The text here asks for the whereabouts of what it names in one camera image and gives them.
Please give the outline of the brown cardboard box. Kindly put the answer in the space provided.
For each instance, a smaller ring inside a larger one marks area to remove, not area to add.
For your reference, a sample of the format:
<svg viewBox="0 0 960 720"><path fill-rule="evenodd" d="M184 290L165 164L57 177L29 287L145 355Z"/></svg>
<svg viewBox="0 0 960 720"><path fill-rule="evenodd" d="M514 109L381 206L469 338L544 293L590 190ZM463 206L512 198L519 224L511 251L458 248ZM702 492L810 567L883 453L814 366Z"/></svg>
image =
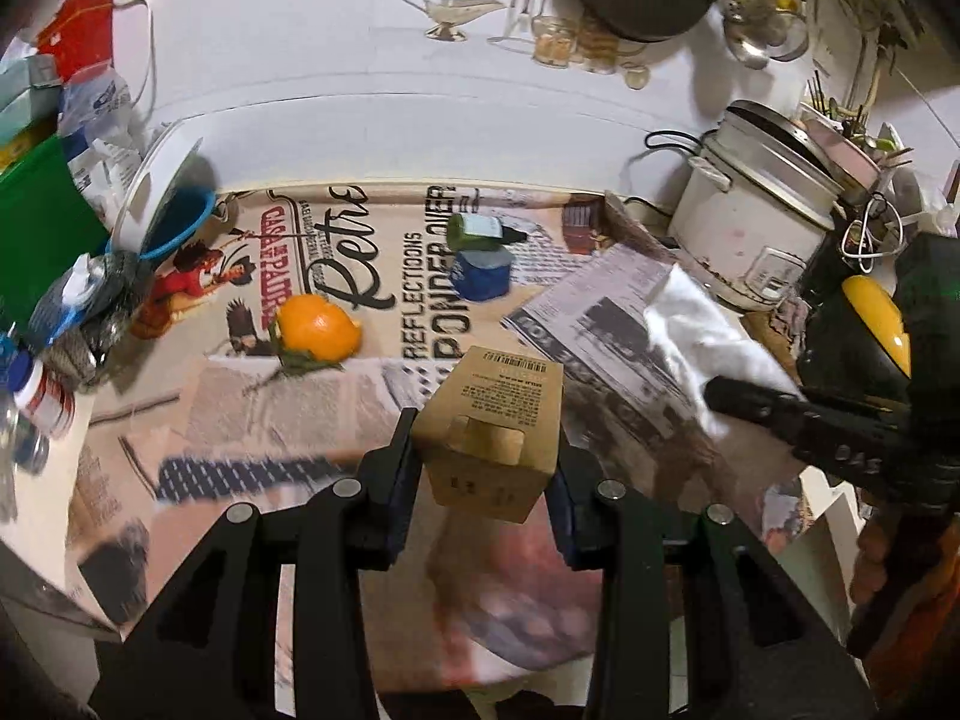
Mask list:
<svg viewBox="0 0 960 720"><path fill-rule="evenodd" d="M439 505L526 522L556 470L563 366L472 346L413 422Z"/></svg>

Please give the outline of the orange fruit peel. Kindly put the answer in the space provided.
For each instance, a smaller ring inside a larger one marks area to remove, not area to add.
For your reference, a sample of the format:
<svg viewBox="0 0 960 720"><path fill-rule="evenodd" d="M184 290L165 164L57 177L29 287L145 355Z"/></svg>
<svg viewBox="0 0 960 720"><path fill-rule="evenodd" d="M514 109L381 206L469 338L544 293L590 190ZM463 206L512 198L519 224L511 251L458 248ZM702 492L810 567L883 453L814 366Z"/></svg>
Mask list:
<svg viewBox="0 0 960 720"><path fill-rule="evenodd" d="M345 310L317 294L288 298L268 327L285 376L338 367L358 353L363 328Z"/></svg>

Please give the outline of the blue foil cup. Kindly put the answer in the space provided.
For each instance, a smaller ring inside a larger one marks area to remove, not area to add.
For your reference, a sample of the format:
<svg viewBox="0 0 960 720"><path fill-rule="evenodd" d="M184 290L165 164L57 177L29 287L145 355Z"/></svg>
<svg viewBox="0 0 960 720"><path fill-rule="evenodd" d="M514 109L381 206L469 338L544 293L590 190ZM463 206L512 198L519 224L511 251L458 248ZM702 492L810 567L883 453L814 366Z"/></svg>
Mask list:
<svg viewBox="0 0 960 720"><path fill-rule="evenodd" d="M462 299L485 302L501 298L511 288L514 257L506 247L498 250L460 250L452 261L452 288Z"/></svg>

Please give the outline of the green dropper bottle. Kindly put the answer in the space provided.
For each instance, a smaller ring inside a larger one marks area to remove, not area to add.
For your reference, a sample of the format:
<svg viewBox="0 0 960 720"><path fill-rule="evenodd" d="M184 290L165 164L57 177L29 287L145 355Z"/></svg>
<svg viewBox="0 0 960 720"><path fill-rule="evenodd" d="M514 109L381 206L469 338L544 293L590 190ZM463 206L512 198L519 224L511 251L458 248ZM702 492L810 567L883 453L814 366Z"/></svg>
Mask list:
<svg viewBox="0 0 960 720"><path fill-rule="evenodd" d="M462 250L498 250L512 244L522 244L529 234L506 226L496 216L478 213L454 213L446 224L446 245L451 252Z"/></svg>

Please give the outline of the black pot yellow lid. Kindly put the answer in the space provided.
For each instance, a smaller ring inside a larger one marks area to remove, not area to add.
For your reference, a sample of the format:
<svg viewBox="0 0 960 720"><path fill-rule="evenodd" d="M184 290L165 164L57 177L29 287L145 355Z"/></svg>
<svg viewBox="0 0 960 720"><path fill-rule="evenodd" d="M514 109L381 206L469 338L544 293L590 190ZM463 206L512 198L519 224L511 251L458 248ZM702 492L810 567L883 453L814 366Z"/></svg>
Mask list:
<svg viewBox="0 0 960 720"><path fill-rule="evenodd" d="M900 309L877 281L846 278L812 310L797 372L807 390L859 401L907 401L910 337Z"/></svg>

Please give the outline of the white rice cooker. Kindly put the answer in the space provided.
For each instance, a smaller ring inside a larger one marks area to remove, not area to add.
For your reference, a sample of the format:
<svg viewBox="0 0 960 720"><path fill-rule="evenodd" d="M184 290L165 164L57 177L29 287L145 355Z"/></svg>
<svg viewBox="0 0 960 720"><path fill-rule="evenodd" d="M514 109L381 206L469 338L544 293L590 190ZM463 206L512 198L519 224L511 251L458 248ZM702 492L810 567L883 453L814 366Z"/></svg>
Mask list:
<svg viewBox="0 0 960 720"><path fill-rule="evenodd" d="M667 234L724 304L775 309L832 234L841 185L809 135L776 110L740 99L688 158Z"/></svg>

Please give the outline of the printed newspaper tablecloth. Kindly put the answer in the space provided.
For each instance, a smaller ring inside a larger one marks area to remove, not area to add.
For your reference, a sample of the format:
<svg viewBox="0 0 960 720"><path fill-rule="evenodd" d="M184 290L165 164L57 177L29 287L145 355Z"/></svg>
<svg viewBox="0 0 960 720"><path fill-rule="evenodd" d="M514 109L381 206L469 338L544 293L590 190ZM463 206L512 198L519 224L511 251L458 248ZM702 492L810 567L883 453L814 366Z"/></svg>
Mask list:
<svg viewBox="0 0 960 720"><path fill-rule="evenodd" d="M505 203L526 234L506 293L454 288L444 188L238 195L233 220L161 268L83 444L67 589L119 634L215 518L301 504L386 444L404 411L425 457L397 564L363 580L387 692L494 684L594 650L601 579L558 554L548 452L698 512L734 509L771 551L804 530L781 442L715 415L703 387L791 379L617 199Z"/></svg>

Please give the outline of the pink utensil holder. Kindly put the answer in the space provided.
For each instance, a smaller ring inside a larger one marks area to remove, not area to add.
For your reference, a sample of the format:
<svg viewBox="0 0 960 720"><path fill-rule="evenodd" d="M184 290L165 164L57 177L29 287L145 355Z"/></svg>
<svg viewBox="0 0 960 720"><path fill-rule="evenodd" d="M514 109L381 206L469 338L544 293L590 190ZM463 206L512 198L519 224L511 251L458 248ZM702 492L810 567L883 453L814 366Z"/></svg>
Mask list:
<svg viewBox="0 0 960 720"><path fill-rule="evenodd" d="M844 137L841 127L817 112L810 104L802 103L799 122L817 148L825 154L830 176L841 187L841 198L851 205L865 202L884 179L897 167L909 166L911 148L880 153L880 160Z"/></svg>

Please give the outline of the small white pill jar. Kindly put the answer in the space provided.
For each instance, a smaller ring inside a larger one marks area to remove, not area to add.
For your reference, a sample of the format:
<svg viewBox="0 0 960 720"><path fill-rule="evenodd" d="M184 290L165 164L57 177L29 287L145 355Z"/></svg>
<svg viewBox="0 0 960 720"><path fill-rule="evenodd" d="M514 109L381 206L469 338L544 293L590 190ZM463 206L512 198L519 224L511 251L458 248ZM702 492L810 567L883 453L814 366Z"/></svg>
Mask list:
<svg viewBox="0 0 960 720"><path fill-rule="evenodd" d="M39 433L49 439L67 435L75 416L75 397L43 361L21 351L10 362L7 385L14 405Z"/></svg>

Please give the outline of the hanging metal ladle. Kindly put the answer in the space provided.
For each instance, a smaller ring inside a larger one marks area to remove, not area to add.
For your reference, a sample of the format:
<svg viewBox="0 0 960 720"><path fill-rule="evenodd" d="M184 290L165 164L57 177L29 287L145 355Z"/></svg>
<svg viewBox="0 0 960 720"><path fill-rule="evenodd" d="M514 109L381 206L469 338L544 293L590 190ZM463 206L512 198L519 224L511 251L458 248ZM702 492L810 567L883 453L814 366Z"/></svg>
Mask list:
<svg viewBox="0 0 960 720"><path fill-rule="evenodd" d="M718 0L724 21L724 39L739 62L763 70L771 50L786 39L776 0Z"/></svg>

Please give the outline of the blue bowl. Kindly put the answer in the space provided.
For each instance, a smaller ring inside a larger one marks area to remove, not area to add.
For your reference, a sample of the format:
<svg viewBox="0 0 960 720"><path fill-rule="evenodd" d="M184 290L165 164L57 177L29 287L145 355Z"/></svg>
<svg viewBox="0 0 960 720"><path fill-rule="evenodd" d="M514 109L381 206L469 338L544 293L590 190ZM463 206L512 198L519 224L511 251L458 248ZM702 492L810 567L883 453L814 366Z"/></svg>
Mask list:
<svg viewBox="0 0 960 720"><path fill-rule="evenodd" d="M208 188L181 187L151 218L151 227L143 238L140 259L160 266L167 257L194 237L212 215L215 193Z"/></svg>

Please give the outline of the green storage box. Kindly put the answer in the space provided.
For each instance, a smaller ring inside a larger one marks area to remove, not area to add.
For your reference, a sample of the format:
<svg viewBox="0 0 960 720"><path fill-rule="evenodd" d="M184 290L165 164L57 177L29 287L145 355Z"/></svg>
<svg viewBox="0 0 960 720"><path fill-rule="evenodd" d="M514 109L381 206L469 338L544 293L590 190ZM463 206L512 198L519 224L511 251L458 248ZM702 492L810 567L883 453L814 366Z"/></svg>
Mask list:
<svg viewBox="0 0 960 720"><path fill-rule="evenodd" d="M76 190L62 142L44 140L2 174L2 314L26 325L37 301L78 255L98 254L109 232Z"/></svg>

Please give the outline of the teal tissue boxes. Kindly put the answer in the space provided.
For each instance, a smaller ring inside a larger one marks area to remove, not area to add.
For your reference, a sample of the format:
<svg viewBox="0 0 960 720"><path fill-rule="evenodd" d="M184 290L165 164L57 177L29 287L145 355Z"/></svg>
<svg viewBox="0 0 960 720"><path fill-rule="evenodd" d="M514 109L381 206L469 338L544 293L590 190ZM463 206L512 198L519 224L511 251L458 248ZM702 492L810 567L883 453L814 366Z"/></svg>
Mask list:
<svg viewBox="0 0 960 720"><path fill-rule="evenodd" d="M62 82L52 55L14 60L0 75L0 145L59 109Z"/></svg>

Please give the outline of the red kettle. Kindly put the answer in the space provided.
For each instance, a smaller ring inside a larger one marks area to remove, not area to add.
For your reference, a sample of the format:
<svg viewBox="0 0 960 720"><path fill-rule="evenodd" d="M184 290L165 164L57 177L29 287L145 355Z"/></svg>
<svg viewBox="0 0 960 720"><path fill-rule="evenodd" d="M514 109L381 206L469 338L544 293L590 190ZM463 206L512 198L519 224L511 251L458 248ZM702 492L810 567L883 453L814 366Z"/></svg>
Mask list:
<svg viewBox="0 0 960 720"><path fill-rule="evenodd" d="M64 0L37 36L37 52L53 59L60 82L78 71L110 64L114 0Z"/></svg>

